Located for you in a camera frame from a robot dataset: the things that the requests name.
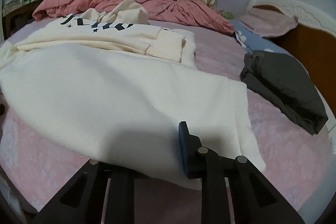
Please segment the brown headboard panel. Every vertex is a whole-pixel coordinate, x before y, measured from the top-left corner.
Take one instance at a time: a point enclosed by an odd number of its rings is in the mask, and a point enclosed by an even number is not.
[[[336,21],[321,10],[297,0],[250,0],[252,7],[296,15],[299,25],[273,42],[294,55],[306,67],[336,123]]]

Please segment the pink blanket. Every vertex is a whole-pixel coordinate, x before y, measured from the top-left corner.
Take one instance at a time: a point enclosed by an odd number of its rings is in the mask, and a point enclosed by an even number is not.
[[[34,11],[39,21],[47,16],[60,17],[85,12],[95,8],[98,12],[110,12],[124,0],[44,0]],[[225,34],[234,32],[233,25],[207,7],[200,0],[135,0],[149,14],[149,19],[174,22],[189,26],[202,26]]]

